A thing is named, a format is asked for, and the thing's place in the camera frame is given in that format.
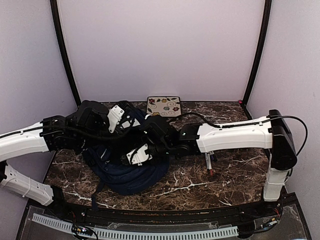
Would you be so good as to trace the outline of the white marker black cap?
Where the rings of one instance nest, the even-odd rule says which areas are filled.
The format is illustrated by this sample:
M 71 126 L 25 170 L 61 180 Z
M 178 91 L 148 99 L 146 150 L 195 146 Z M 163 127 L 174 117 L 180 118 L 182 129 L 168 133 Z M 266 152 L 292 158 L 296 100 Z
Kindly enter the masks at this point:
M 211 159 L 213 162 L 217 162 L 217 161 L 218 161 L 217 158 L 216 158 L 216 155 L 214 154 L 213 151 L 211 151 L 211 152 L 209 153 L 209 156 L 210 156 L 210 159 Z

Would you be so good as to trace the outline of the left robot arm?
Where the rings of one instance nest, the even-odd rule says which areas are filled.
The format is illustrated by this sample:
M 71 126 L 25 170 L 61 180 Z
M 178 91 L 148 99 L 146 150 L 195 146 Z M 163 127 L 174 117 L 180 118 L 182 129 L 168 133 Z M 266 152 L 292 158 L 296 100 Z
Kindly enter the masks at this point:
M 44 184 L 33 178 L 25 164 L 41 154 L 59 150 L 81 153 L 97 144 L 115 143 L 126 137 L 134 126 L 135 107 L 127 100 L 111 108 L 100 102 L 85 100 L 70 115 L 54 115 L 30 126 L 0 135 L 0 186 L 23 198 L 31 199 L 51 210 L 60 218 L 71 213 L 60 187 Z

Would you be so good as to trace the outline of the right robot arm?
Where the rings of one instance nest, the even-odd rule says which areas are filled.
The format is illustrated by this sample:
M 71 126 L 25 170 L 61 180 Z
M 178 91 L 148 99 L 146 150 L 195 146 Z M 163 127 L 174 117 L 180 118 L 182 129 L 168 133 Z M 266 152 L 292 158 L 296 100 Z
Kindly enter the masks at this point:
M 169 155 L 177 158 L 209 154 L 228 149 L 258 148 L 269 150 L 269 164 L 263 187 L 263 200 L 255 205 L 255 213 L 266 217 L 275 208 L 282 187 L 298 162 L 293 135 L 285 122 L 286 115 L 272 109 L 268 115 L 247 121 L 212 123 L 192 112 L 203 123 L 184 125 L 177 130 L 170 120 L 160 116 L 146 116 L 141 130 L 149 140 L 147 153 L 153 157 Z

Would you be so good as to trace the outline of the white marker purple cap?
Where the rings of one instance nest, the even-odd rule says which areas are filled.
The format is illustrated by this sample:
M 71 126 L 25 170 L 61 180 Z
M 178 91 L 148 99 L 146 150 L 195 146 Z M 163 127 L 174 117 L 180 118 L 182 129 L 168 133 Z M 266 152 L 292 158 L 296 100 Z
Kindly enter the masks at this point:
M 210 176 L 213 176 L 213 169 L 212 169 L 210 154 L 205 153 L 204 156 L 205 156 L 207 171 L 209 172 Z

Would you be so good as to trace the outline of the navy blue student backpack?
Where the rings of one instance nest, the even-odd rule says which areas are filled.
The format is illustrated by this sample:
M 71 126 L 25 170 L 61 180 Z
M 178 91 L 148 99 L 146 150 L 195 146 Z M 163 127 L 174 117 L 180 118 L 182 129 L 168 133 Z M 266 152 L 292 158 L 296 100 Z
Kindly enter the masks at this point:
M 167 157 L 156 157 L 141 166 L 124 165 L 121 163 L 123 155 L 143 144 L 151 145 L 147 135 L 141 127 L 149 115 L 140 109 L 140 125 L 135 127 L 129 136 L 116 143 L 103 143 L 88 147 L 82 152 L 82 157 L 89 168 L 98 176 L 99 183 L 91 195 L 91 205 L 98 209 L 97 196 L 108 187 L 122 196 L 141 193 L 159 182 L 168 172 L 170 161 Z

